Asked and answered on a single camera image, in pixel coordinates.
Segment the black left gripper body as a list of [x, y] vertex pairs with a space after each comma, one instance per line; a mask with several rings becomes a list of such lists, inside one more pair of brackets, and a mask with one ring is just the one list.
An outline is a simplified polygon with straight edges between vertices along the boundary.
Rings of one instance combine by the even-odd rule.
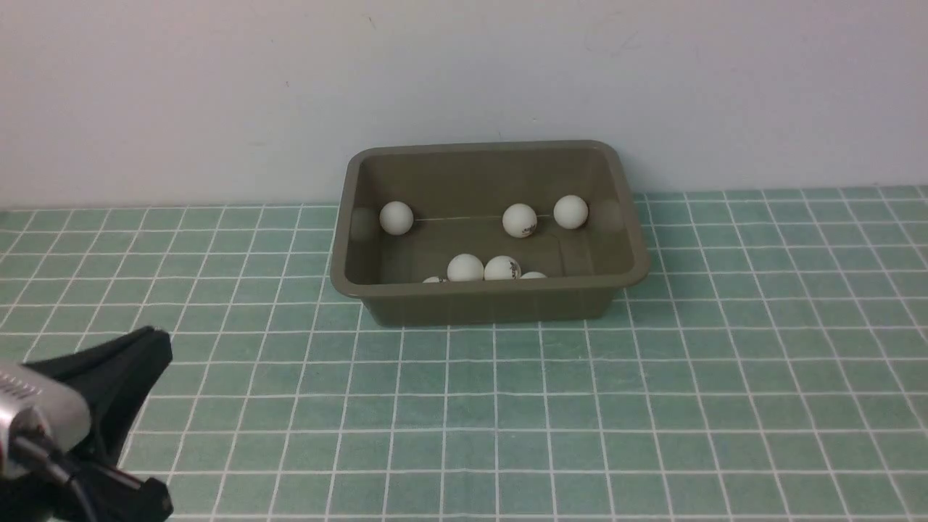
[[89, 465], [40, 465], [17, 478], [2, 476], [3, 521], [86, 521], [67, 480], [89, 471]]

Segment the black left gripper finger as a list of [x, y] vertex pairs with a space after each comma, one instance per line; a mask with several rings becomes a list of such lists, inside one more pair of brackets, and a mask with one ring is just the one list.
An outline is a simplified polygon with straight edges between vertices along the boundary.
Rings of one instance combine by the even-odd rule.
[[95, 347], [26, 367], [76, 390], [91, 413], [91, 432], [76, 454], [116, 465], [149, 393], [173, 360], [169, 331], [145, 326]]
[[175, 512], [167, 485], [111, 465], [83, 463], [72, 477], [83, 521], [166, 521]]

